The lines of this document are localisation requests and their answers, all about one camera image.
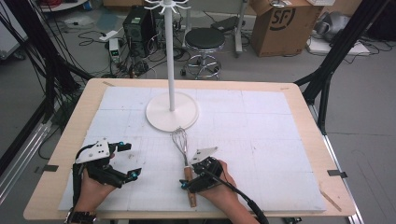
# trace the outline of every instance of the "whisk handle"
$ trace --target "whisk handle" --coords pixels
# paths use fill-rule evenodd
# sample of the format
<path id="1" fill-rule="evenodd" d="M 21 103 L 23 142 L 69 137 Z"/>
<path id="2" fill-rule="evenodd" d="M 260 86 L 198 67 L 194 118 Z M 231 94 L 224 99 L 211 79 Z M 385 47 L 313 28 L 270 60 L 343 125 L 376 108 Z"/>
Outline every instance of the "whisk handle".
<path id="1" fill-rule="evenodd" d="M 184 177 L 186 180 L 191 181 L 192 180 L 192 169 L 190 166 L 184 167 Z M 196 207 L 197 205 L 197 200 L 195 197 L 195 193 L 191 193 L 187 190 L 187 195 L 189 196 L 189 201 L 190 201 L 190 207 Z"/>

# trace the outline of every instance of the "whisk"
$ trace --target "whisk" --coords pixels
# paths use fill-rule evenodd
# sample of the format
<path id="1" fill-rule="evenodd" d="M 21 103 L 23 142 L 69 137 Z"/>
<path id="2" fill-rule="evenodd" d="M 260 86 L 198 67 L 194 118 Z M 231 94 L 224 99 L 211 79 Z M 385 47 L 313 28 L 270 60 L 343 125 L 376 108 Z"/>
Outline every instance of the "whisk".
<path id="1" fill-rule="evenodd" d="M 172 140 L 175 143 L 177 149 L 181 152 L 183 155 L 184 159 L 184 176 L 187 181 L 192 180 L 192 170 L 191 167 L 189 166 L 189 162 L 187 161 L 187 134 L 186 131 L 179 127 L 175 131 L 172 132 Z M 189 196 L 189 201 L 190 201 L 190 207 L 195 207 L 196 206 L 196 197 L 194 193 L 190 193 L 187 190 L 188 196 Z"/>

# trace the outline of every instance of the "black stool seat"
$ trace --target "black stool seat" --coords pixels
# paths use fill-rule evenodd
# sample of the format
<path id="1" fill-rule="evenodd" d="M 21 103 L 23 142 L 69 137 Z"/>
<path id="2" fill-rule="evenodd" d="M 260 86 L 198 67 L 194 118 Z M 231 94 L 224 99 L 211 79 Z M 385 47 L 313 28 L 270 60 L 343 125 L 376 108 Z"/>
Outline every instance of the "black stool seat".
<path id="1" fill-rule="evenodd" d="M 185 41 L 188 45 L 197 49 L 217 49 L 225 42 L 222 32 L 212 28 L 197 28 L 190 30 Z"/>

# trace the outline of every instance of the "chair base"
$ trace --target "chair base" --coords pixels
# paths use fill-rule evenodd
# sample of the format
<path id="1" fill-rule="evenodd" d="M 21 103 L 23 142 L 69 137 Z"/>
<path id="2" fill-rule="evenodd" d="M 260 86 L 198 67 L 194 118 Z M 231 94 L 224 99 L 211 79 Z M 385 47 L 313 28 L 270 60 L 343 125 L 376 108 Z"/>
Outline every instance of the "chair base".
<path id="1" fill-rule="evenodd" d="M 184 70 L 195 75 L 195 79 L 216 77 L 219 80 L 221 63 L 206 53 L 192 56 L 184 65 Z"/>

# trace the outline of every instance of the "floor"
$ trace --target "floor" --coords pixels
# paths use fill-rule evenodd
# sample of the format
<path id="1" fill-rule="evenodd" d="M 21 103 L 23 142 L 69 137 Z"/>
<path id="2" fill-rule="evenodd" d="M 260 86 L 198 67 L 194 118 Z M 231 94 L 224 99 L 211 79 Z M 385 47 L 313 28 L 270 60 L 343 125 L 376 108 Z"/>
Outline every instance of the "floor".
<path id="1" fill-rule="evenodd" d="M 81 12 L 83 12 L 81 9 L 67 10 L 57 14 L 57 18 L 59 20 L 73 18 Z M 85 70 L 90 73 L 105 71 L 98 75 L 101 76 L 108 73 L 107 50 L 99 43 L 80 46 L 79 43 L 83 40 L 78 38 L 78 35 L 90 30 L 105 33 L 118 30 L 125 13 L 103 8 L 83 13 L 95 21 L 94 27 L 89 30 L 75 29 L 67 34 L 63 33 L 64 41 L 76 61 Z M 247 21 L 246 32 L 251 27 L 251 23 Z M 223 81 L 293 82 L 314 72 L 324 59 L 323 56 L 310 54 L 306 50 L 293 57 L 259 58 L 251 46 L 244 47 L 243 54 L 235 58 L 233 38 L 227 35 L 226 41 L 225 48 L 215 54 L 222 63 L 220 80 Z M 327 133 L 336 157 L 343 171 L 348 175 L 346 181 L 364 223 L 393 223 L 396 219 L 396 176 L 393 173 L 396 169 L 394 116 L 396 49 L 386 51 L 389 46 L 384 43 L 373 44 L 383 50 L 371 56 L 356 58 L 347 56 L 346 61 L 336 70 L 330 90 Z M 156 54 L 152 59 L 154 56 L 158 59 L 163 56 L 160 52 Z M 148 64 L 154 66 L 157 63 L 148 62 Z M 175 62 L 175 78 L 193 79 L 192 76 L 180 75 L 179 71 L 183 64 L 183 62 Z M 165 63 L 156 66 L 140 78 L 166 78 Z M 28 60 L 8 58 L 0 63 L 0 104 L 2 105 L 0 156 L 34 113 L 43 96 L 40 83 Z M 56 128 L 51 129 L 50 132 L 55 134 L 40 149 L 42 157 L 50 157 L 61 135 Z M 59 223 L 59 221 L 28 221 L 23 218 L 24 207 L 46 163 L 46 160 L 34 155 L 27 164 L 7 197 L 1 201 L 2 223 Z M 192 220 L 190 223 L 204 222 Z M 283 223 L 283 220 L 272 217 L 270 223 Z M 348 221 L 343 217 L 304 217 L 303 223 L 348 223 Z"/>

